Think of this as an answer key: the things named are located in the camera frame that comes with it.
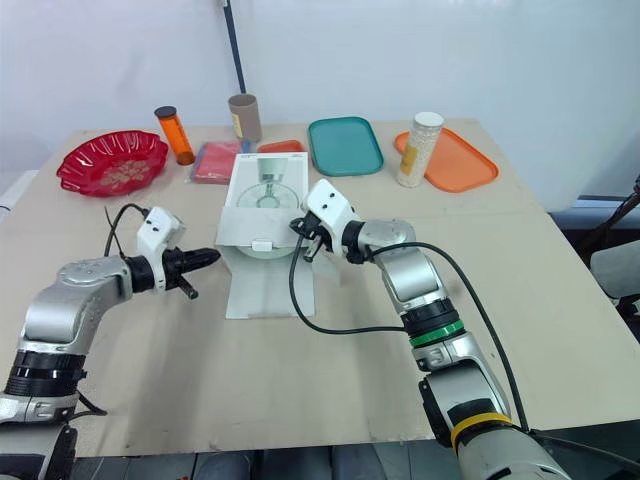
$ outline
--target white cylindrical bottle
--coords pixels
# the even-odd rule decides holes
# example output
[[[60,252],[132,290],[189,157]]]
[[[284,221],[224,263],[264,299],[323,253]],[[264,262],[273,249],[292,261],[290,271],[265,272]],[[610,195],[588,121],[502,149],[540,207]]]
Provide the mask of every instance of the white cylindrical bottle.
[[[398,183],[403,187],[417,187],[422,182],[443,123],[444,118],[433,112],[420,112],[413,118],[413,128],[398,170]]]

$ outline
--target white backdrop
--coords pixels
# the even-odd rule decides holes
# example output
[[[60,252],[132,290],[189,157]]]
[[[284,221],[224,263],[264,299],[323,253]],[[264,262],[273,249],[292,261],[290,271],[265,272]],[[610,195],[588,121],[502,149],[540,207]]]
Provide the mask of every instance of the white backdrop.
[[[0,170],[38,168],[72,131],[228,121],[237,82],[214,0],[1,0]]]
[[[217,0],[1,5],[0,169],[40,164],[74,129],[154,125],[160,104],[185,124],[228,122],[237,84]],[[623,193],[640,173],[637,0],[233,7],[265,123],[477,117],[549,210],[583,192]]]

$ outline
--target white cap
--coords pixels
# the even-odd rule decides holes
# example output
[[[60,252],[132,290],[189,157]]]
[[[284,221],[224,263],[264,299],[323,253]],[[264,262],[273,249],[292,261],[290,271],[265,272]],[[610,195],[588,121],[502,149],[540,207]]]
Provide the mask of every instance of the white cap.
[[[420,112],[413,117],[415,122],[423,127],[441,127],[444,123],[442,115],[434,112]]]

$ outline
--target red decorative bowl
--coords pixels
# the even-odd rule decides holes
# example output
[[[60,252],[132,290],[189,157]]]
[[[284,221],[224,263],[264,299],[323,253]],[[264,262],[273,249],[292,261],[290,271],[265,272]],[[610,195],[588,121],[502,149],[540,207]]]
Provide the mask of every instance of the red decorative bowl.
[[[124,195],[146,187],[164,168],[169,147],[158,135],[107,133],[67,154],[56,175],[60,186],[92,197]]]

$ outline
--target white bracket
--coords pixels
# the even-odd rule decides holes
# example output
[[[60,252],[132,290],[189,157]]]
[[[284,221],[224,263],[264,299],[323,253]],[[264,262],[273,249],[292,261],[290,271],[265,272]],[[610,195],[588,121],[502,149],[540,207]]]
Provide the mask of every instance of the white bracket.
[[[166,288],[162,254],[165,250],[174,249],[178,245],[185,229],[184,224],[169,211],[153,207],[138,230],[137,251],[151,265],[156,292],[164,292]]]
[[[342,257],[342,233],[352,220],[360,221],[349,201],[324,178],[319,180],[303,202],[303,210],[310,211],[322,221],[331,236],[331,249]]]

